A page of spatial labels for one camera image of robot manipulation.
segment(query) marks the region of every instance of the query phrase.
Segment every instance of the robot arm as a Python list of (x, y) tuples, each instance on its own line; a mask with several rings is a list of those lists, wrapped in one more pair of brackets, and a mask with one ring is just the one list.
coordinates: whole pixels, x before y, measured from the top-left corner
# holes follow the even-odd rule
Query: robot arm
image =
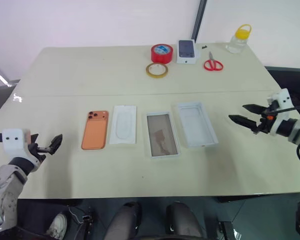
[[(298, 146), (296, 153), (300, 160), (300, 119), (289, 118), (289, 111), (300, 109), (300, 107), (293, 106), (286, 88), (282, 89), (280, 93), (269, 97), (268, 103), (268, 107), (256, 104), (243, 105), (248, 111), (261, 115), (259, 125), (255, 121), (241, 115), (229, 115), (229, 118), (236, 124), (251, 129), (254, 134), (263, 132), (272, 136), (279, 134), (287, 137), (289, 142)], [(295, 228), (300, 235), (300, 202), (296, 212)]]
[(10, 163), (0, 167), (0, 232), (17, 225), (17, 200), (27, 176), (35, 172), (46, 156), (53, 155), (62, 142), (62, 134), (56, 136), (49, 147), (41, 148), (35, 143), (38, 134), (31, 135), (28, 129), (5, 129), (0, 133), (0, 142), (10, 156)]

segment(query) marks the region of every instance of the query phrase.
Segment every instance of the white plastic tray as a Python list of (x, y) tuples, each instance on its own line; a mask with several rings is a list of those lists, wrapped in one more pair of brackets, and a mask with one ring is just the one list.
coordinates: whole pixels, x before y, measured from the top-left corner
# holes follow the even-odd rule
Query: white plastic tray
[(219, 143), (201, 102), (179, 103), (177, 107), (188, 147), (213, 146)]
[(136, 143), (137, 107), (130, 105), (114, 106), (110, 144)]

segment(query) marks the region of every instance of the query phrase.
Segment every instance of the tape roll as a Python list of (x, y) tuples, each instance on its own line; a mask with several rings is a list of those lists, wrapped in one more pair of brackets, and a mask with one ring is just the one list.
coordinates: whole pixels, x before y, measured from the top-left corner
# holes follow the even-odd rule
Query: tape roll
[(168, 67), (162, 63), (154, 62), (146, 66), (145, 71), (150, 77), (159, 79), (167, 75)]
[(154, 63), (168, 64), (172, 60), (174, 49), (167, 44), (157, 44), (151, 48), (151, 60)]

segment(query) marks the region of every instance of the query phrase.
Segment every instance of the masking tape roll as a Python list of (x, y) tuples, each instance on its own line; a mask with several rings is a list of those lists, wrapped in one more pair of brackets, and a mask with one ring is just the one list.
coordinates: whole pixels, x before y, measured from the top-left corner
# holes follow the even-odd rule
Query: masking tape roll
[[(157, 66), (160, 66), (160, 67), (163, 67), (162, 69), (164, 69), (164, 72), (163, 73), (159, 73), (159, 74), (155, 74), (155, 73), (152, 73), (152, 68), (157, 65)], [(146, 73), (152, 77), (152, 78), (155, 78), (155, 79), (159, 79), (159, 78), (163, 78), (165, 75), (167, 75), (168, 73), (168, 67), (162, 63), (158, 63), (158, 62), (154, 62), (154, 63), (151, 63), (149, 64), (148, 66), (146, 66), (145, 68), (145, 71)]]

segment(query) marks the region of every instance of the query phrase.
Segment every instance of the yellow lid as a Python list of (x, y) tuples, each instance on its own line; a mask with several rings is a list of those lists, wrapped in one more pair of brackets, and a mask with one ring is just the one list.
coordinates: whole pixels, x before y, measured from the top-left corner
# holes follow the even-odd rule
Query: yellow lid
[[(246, 29), (242, 29), (244, 28), (245, 26), (248, 26), (249, 27), (249, 30), (246, 30)], [(252, 27), (251, 25), (249, 24), (243, 24), (241, 25), (238, 30), (235, 32), (235, 37), (237, 39), (241, 39), (241, 40), (245, 40), (245, 39), (248, 39), (250, 33), (251, 33), (251, 30), (252, 30)]]

